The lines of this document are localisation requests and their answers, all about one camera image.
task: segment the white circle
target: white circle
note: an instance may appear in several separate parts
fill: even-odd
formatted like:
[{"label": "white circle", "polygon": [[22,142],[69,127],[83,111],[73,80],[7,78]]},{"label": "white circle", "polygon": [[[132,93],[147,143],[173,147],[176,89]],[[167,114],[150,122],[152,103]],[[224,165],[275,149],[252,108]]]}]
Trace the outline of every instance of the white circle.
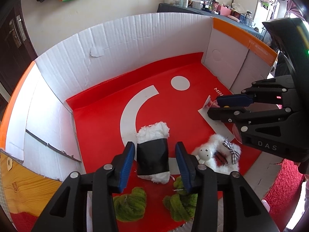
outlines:
[{"label": "white circle", "polygon": [[187,90],[190,87],[190,82],[183,76],[176,76],[172,78],[171,85],[176,90]]}]

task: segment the cardboard flap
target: cardboard flap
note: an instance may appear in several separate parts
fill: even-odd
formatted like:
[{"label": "cardboard flap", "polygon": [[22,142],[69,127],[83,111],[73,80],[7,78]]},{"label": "cardboard flap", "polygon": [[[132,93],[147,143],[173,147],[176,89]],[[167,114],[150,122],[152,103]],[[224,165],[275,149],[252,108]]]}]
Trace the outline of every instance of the cardboard flap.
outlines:
[{"label": "cardboard flap", "polygon": [[24,153],[24,167],[54,180],[64,181],[74,171],[85,173],[81,162],[53,151],[28,133],[25,134]]},{"label": "cardboard flap", "polygon": [[212,18],[183,13],[136,15],[86,29],[36,59],[64,103],[100,82],[168,57],[205,52]]},{"label": "cardboard flap", "polygon": [[230,89],[247,53],[246,46],[223,32],[213,29],[204,65],[226,88]]},{"label": "cardboard flap", "polygon": [[249,50],[244,64],[231,86],[231,92],[234,94],[240,93],[243,89],[251,87],[253,81],[267,79],[270,70],[271,66]]},{"label": "cardboard flap", "polygon": [[81,161],[73,116],[40,77],[31,100],[26,129],[48,144]]},{"label": "cardboard flap", "polygon": [[33,92],[41,74],[36,65],[27,75],[14,103],[6,133],[5,151],[17,161],[24,160],[24,138],[27,115]]}]

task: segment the plaid bow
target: plaid bow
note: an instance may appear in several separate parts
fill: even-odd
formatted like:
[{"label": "plaid bow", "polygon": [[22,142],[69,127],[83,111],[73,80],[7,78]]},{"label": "plaid bow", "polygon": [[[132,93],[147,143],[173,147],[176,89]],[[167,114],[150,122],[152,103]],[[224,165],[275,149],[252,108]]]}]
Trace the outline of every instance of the plaid bow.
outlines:
[{"label": "plaid bow", "polygon": [[233,148],[233,144],[229,142],[227,139],[222,143],[226,148],[228,148],[232,154],[232,164],[237,164],[239,161],[239,153],[236,152]]}]

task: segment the red carpet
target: red carpet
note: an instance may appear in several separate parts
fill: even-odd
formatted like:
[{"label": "red carpet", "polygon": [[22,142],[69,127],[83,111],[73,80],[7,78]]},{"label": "red carpet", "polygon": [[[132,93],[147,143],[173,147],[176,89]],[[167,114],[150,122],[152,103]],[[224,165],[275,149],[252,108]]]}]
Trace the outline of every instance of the red carpet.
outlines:
[{"label": "red carpet", "polygon": [[10,214],[18,232],[31,232],[35,222],[38,219],[38,217],[30,215],[26,212]]},{"label": "red carpet", "polygon": [[284,159],[281,165],[282,169],[264,199],[270,205],[269,214],[283,231],[297,206],[304,176],[290,160]]}]

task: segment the orange cardboard edge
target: orange cardboard edge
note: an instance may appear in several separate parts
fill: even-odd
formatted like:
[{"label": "orange cardboard edge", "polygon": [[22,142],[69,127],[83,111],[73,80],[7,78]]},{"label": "orange cardboard edge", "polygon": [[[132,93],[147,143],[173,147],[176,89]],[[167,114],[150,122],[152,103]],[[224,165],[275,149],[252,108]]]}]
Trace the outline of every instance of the orange cardboard edge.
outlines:
[{"label": "orange cardboard edge", "polygon": [[28,68],[26,69],[26,71],[24,72],[24,74],[22,75],[21,79],[18,81],[17,86],[15,87],[11,99],[7,105],[7,108],[4,112],[3,118],[2,118],[2,123],[0,126],[0,148],[2,148],[3,150],[5,150],[5,142],[7,139],[7,128],[9,127],[9,122],[10,122],[10,118],[12,115],[12,110],[16,101],[16,98],[20,92],[21,87],[23,86],[26,77],[28,76],[30,70],[32,69],[32,67],[35,65],[35,62],[32,61],[31,64],[28,66]]},{"label": "orange cardboard edge", "polygon": [[213,28],[246,46],[249,50],[253,51],[263,59],[269,66],[272,66],[275,62],[277,53],[250,33],[218,18],[213,19]]}]

